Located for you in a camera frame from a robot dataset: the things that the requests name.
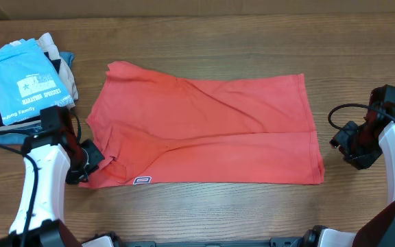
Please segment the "red t-shirt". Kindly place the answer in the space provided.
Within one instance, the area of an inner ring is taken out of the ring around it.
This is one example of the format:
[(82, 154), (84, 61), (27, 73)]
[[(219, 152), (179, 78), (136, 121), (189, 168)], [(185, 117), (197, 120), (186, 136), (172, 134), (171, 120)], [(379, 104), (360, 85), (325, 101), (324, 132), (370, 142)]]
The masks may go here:
[(104, 155), (91, 189), (324, 180), (301, 74), (192, 80), (117, 61), (87, 123)]

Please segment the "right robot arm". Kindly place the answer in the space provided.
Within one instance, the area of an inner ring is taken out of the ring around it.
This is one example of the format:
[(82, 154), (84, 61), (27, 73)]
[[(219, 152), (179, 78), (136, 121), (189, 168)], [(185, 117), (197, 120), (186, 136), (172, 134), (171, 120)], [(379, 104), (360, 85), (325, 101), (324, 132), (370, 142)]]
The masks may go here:
[(314, 226), (296, 246), (395, 246), (395, 86), (372, 90), (365, 121), (349, 121), (338, 129), (330, 144), (358, 170), (367, 169), (380, 157), (385, 159), (388, 205), (357, 233)]

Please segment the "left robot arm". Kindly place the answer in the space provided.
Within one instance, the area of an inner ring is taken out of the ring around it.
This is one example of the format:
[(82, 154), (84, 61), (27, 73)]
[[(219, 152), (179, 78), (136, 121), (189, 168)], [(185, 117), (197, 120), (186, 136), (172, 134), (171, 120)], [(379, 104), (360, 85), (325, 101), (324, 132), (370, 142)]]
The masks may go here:
[(25, 164), (23, 192), (16, 217), (0, 247), (81, 246), (64, 223), (66, 185), (88, 182), (104, 156), (72, 124), (68, 108), (40, 111), (42, 130), (25, 138), (18, 154)]

